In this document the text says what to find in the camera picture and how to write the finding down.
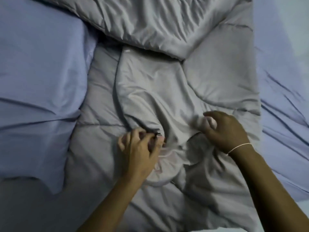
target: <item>gray blanket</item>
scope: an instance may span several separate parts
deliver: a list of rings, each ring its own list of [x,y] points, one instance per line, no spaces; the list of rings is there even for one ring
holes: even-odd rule
[[[66,231],[83,223],[110,191],[121,174],[117,136],[136,126],[158,130],[167,146],[119,231],[254,231],[257,214],[239,169],[199,132],[203,112],[224,111],[242,123],[258,151],[252,0],[44,1],[106,36],[89,72],[66,186],[52,201],[59,218],[74,223]],[[78,219],[60,210],[66,199],[84,210]]]

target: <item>blue fabric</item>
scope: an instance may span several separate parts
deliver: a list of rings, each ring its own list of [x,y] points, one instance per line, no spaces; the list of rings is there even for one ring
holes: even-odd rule
[[[61,191],[95,44],[67,12],[0,0],[0,177],[35,177]]]
[[[254,0],[262,155],[296,201],[309,199],[308,101],[274,0]]]

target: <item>blue pillow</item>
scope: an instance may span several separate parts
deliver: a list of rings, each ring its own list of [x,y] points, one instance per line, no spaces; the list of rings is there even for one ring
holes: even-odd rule
[[[0,0],[0,177],[64,182],[70,135],[96,45],[77,17],[33,0]]]

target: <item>bracelet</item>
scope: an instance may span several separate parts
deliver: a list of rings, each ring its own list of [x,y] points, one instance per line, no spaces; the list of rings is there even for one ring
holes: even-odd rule
[[[231,149],[226,155],[229,155],[229,153],[231,153],[231,152],[232,152],[233,150],[235,150],[236,148],[241,147],[241,146],[243,146],[243,145],[248,145],[248,144],[252,146],[251,143],[244,143],[244,144],[241,144],[241,145],[239,145],[239,146],[237,146],[237,147]]]

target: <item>skin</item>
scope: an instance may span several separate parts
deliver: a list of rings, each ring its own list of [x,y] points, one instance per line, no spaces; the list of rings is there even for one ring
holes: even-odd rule
[[[235,117],[219,111],[206,112],[204,115],[214,118],[217,122],[217,128],[213,130],[208,127],[205,135],[220,151],[228,153],[233,148],[250,142],[247,133]],[[122,143],[123,136],[119,138],[118,146],[128,160],[127,171],[90,218],[79,228],[79,232],[115,231],[133,196],[153,170],[164,137],[156,139],[155,147],[150,153],[148,143],[155,134],[146,134],[140,140],[139,132],[145,130],[138,128],[127,133],[125,144]],[[309,231],[309,219],[252,145],[238,147],[229,156],[238,165],[248,184],[266,232]]]

